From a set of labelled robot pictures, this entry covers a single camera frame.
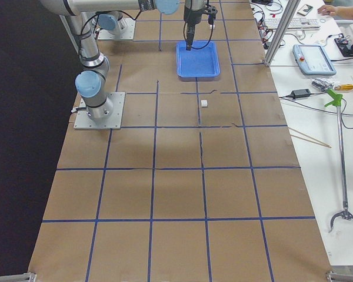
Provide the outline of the person's hand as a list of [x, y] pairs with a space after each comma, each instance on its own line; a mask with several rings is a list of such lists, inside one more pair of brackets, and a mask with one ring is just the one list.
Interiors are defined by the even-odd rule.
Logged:
[[335, 16], [338, 12], [338, 8], [332, 5], [323, 5], [317, 9], [317, 12], [320, 15]]

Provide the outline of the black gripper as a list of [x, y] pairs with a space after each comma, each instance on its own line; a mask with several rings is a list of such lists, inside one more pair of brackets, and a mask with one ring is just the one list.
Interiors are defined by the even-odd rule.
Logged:
[[213, 25], [216, 20], [217, 8], [204, 0], [187, 0], [184, 5], [184, 21], [187, 23], [186, 29], [186, 50], [192, 49], [195, 25], [201, 22], [202, 16], [208, 16], [208, 24]]

